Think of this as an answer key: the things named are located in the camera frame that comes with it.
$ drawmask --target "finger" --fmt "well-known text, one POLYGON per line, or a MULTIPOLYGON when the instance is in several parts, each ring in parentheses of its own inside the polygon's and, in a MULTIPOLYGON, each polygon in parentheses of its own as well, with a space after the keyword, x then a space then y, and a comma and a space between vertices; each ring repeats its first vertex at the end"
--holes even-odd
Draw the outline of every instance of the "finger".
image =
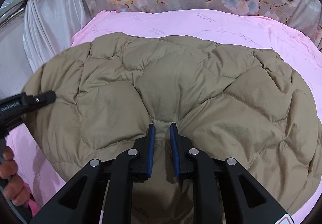
POLYGON ((25 204, 30 199, 30 194, 24 187, 19 194, 12 200, 12 203, 16 206, 25 204))
POLYGON ((13 151, 10 147, 6 146, 3 152, 3 158, 6 161, 12 161, 13 160, 13 151))
POLYGON ((13 161, 5 161, 0 165, 0 178, 7 179, 8 177, 15 175, 17 173, 18 166, 17 163, 13 161))
POLYGON ((12 200, 22 191, 25 187, 22 178, 18 175, 12 176, 8 185, 4 188, 4 195, 8 200, 12 200))

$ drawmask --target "blue gripper pad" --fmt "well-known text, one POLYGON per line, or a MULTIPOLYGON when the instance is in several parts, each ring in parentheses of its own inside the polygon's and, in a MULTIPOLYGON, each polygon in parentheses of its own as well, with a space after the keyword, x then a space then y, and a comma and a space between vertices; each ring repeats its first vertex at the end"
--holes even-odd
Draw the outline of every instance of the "blue gripper pad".
POLYGON ((156 128, 152 125, 151 135, 150 135, 150 143, 149 143, 149 151, 147 158, 147 176, 151 177, 152 166, 153 166, 153 155, 154 155, 154 140, 156 136, 156 128))
POLYGON ((171 140, 171 150, 173 155, 174 172, 176 177, 178 178, 180 176, 179 151, 178 151, 177 140, 175 138, 175 133, 174 133, 172 124, 170 126, 170 140, 171 140))

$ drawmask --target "pink mattress cover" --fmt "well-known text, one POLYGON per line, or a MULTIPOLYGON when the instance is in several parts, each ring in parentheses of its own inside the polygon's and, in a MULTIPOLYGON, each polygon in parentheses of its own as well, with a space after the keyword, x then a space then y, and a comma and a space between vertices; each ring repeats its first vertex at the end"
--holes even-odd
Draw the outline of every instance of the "pink mattress cover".
MULTIPOLYGON (((236 16, 214 10, 170 11, 158 14, 102 11, 73 37, 72 46, 112 32, 158 38, 190 35, 218 43, 273 49, 304 78, 322 119, 322 54, 303 33, 272 19, 236 16)), ((18 163, 18 174, 42 207, 65 184, 48 162, 25 125, 10 132, 7 144, 18 163)), ((322 182, 310 200, 292 217, 300 224, 322 194, 322 182)))

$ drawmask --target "warning label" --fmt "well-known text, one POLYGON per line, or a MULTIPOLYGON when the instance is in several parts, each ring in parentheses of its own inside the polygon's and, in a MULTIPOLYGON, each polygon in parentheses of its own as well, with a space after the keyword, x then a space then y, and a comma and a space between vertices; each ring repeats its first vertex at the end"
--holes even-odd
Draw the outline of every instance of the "warning label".
POLYGON ((285 214, 275 224, 294 224, 294 222, 289 214, 285 214))

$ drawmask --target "metal rivet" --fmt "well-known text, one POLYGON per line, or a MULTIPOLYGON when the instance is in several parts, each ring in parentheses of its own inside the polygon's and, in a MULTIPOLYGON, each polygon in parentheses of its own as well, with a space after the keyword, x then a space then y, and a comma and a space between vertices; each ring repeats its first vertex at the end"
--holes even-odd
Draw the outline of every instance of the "metal rivet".
POLYGON ((92 167, 96 167, 96 166, 98 166, 98 165, 99 165, 99 160, 97 160, 97 159, 91 160, 91 161, 90 161, 90 165, 91 165, 92 167))
POLYGON ((196 149, 196 148, 192 148, 192 149, 190 149, 190 150, 189 150, 189 153, 190 153, 191 155, 197 155, 197 154, 199 153, 199 150, 198 150, 198 149, 196 149))
POLYGON ((234 158, 229 158, 229 159, 227 160, 227 163, 228 163, 229 165, 234 166, 234 165, 236 165, 236 164, 237 164, 237 161, 236 161, 234 158))
POLYGON ((130 149, 130 150, 128 150, 128 155, 135 156, 136 154, 137 154, 137 150, 136 149, 130 149))

